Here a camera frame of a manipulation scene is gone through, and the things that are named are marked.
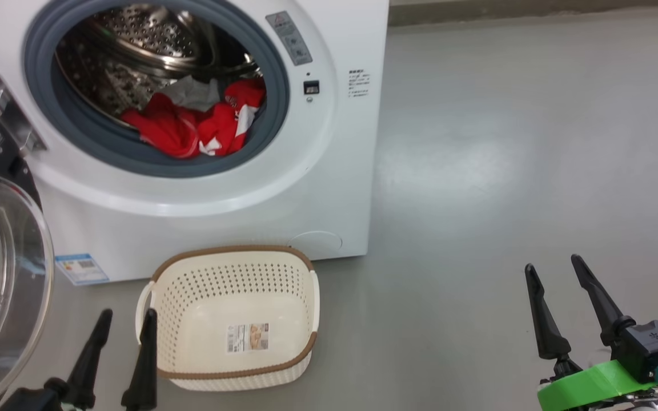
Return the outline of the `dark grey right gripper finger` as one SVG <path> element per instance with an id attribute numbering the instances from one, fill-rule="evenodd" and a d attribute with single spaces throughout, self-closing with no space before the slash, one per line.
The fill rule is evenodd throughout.
<path id="1" fill-rule="evenodd" d="M 572 255 L 570 260 L 580 286 L 588 292 L 596 318 L 600 323 L 601 342 L 605 346 L 617 346 L 621 331 L 635 325 L 635 320 L 623 314 L 582 256 Z"/>
<path id="2" fill-rule="evenodd" d="M 525 280 L 530 307 L 532 310 L 533 330 L 537 341 L 537 350 L 541 359 L 561 360 L 567 358 L 571 346 L 556 325 L 545 300 L 545 287 L 541 283 L 533 264 L 525 266 Z"/>

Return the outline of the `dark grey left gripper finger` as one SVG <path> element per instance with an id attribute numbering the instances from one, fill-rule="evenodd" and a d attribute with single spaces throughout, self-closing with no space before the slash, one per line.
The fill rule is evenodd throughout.
<path id="1" fill-rule="evenodd" d="M 125 410 L 157 407 L 157 325 L 156 310 L 148 309 L 139 333 L 139 353 L 130 386 L 121 398 Z"/>
<path id="2" fill-rule="evenodd" d="M 76 409 L 92 409 L 95 404 L 94 385 L 101 351 L 108 341 L 113 317 L 111 309 L 102 310 L 86 341 L 70 376 L 66 380 L 66 403 Z"/>

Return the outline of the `green white right gripper body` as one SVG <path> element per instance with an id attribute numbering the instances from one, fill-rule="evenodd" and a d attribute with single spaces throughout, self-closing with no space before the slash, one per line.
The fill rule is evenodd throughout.
<path id="1" fill-rule="evenodd" d="M 558 361 L 553 376 L 537 391 L 543 410 L 658 410 L 656 363 L 645 354 L 618 354 L 581 370 L 566 354 L 541 358 Z"/>

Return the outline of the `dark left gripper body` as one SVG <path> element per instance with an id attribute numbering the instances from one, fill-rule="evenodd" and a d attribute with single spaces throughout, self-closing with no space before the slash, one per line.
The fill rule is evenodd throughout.
<path id="1" fill-rule="evenodd" d="M 0 410 L 63 410 L 63 398 L 75 387 L 69 381 L 52 377 L 40 389 L 16 389 L 0 404 Z"/>

